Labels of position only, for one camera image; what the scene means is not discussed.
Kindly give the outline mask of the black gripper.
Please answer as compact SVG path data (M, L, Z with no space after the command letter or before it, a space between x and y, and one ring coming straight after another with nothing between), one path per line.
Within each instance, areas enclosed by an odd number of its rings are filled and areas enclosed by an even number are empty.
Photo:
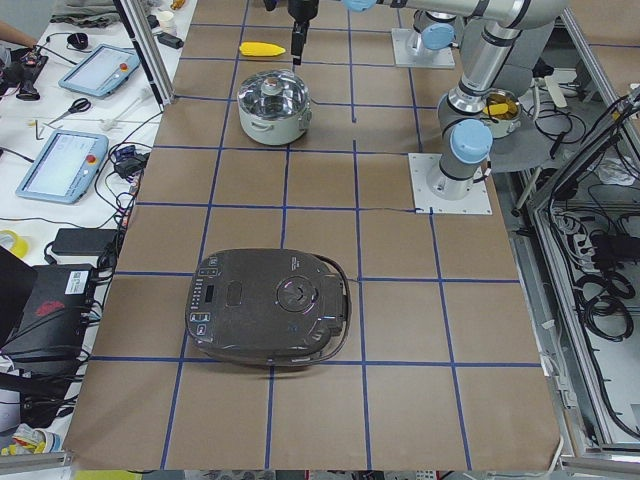
M302 55L307 40L308 23L318 14L318 0L289 0L289 15L295 20L291 34L291 56L294 65L302 62Z

